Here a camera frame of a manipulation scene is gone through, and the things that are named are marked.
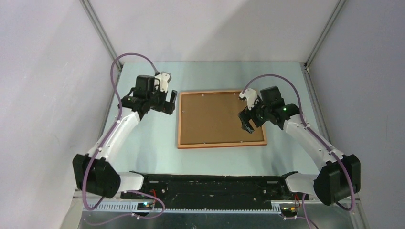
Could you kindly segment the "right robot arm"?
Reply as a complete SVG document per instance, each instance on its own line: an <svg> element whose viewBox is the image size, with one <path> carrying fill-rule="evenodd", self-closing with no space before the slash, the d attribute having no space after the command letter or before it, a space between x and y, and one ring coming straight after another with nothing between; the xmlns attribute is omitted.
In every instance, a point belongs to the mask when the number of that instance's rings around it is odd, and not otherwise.
<svg viewBox="0 0 405 229"><path fill-rule="evenodd" d="M315 195L327 206L347 197L355 198L361 189L358 157L344 154L315 131L296 104L284 102L276 86L263 89L260 94L247 88L240 92L239 99L246 102L238 113L243 130L252 134L254 127L271 122L301 145L319 171L316 175L297 171L282 175L277 187L281 198L291 199L296 193L305 193Z"/></svg>

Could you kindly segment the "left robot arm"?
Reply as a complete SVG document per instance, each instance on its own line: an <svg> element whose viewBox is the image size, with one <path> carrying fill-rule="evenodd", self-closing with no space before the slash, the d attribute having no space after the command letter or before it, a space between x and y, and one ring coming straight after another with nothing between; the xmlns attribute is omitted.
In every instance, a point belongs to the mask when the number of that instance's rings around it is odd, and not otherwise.
<svg viewBox="0 0 405 229"><path fill-rule="evenodd" d="M136 172L117 172L113 168L125 140L140 123L144 115L154 110L171 115L175 110L177 91L166 100L171 74L160 72L156 76L139 75L135 87L118 103L116 119L111 128L99 138L84 155L73 158L76 185L83 192L112 198L118 192L132 192L138 198L147 198L151 186L143 175Z"/></svg>

